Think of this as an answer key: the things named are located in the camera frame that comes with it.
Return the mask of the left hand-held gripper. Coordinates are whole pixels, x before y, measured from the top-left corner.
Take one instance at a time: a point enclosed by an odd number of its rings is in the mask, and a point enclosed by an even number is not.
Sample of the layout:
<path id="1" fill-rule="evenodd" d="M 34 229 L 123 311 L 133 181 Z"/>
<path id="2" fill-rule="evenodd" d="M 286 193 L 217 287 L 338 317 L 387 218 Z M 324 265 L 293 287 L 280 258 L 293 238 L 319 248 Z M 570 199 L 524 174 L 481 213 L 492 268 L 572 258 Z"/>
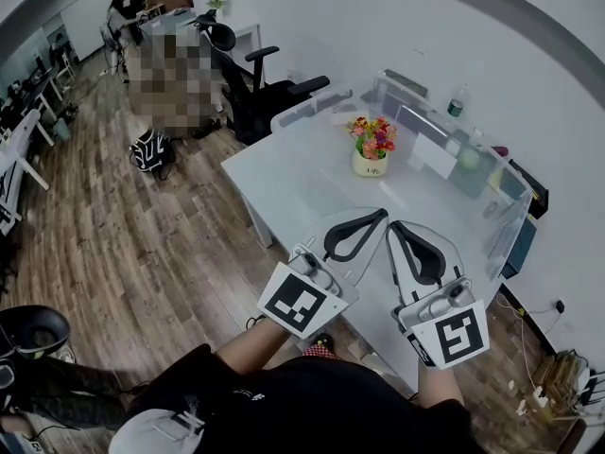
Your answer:
<path id="1" fill-rule="evenodd" d="M 385 208 L 355 207 L 319 219 L 286 263 L 277 264 L 257 307 L 300 339 L 307 339 L 359 298 L 350 283 L 370 265 L 389 225 Z M 321 258 L 330 258 L 335 269 Z"/>

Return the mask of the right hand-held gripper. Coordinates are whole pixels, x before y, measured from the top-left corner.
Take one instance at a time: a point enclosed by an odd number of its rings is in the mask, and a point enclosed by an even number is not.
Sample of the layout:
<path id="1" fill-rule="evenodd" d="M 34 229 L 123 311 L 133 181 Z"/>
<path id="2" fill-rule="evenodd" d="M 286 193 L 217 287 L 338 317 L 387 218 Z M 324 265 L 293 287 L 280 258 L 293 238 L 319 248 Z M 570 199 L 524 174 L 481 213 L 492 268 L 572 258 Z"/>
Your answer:
<path id="1" fill-rule="evenodd" d="M 461 271 L 455 244 L 429 227 L 402 221 L 389 225 L 387 245 L 402 301 L 391 316 L 423 365 L 446 370 L 488 350 L 484 302 L 474 297 L 470 279 L 450 283 L 458 278 L 455 267 Z M 419 300 L 420 284 L 448 285 Z"/>

